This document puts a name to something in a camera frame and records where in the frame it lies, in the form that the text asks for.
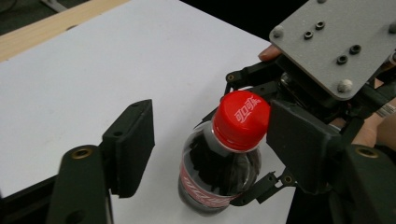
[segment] white table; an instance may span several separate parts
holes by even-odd
[[[3,197],[56,175],[71,148],[98,145],[130,104],[152,99],[156,146],[133,198],[112,197],[115,223],[285,223],[294,189],[200,217],[178,198],[181,150],[214,109],[225,75],[268,42],[177,0],[133,0],[0,63]],[[265,143],[262,175],[284,165]]]

